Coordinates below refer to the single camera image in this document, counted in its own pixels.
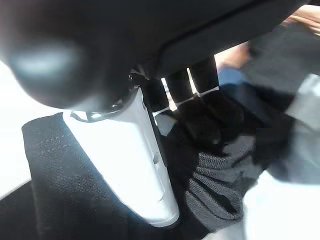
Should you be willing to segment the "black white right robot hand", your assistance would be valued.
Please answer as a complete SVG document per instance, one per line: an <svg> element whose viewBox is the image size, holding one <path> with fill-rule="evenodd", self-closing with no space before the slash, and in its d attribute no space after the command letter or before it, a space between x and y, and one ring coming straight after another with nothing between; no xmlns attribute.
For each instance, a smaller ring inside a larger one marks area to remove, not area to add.
<svg viewBox="0 0 320 240"><path fill-rule="evenodd" d="M162 78L255 37L301 0L3 0L0 59L63 119L102 183L150 225L180 210L158 131L131 73Z"/></svg>

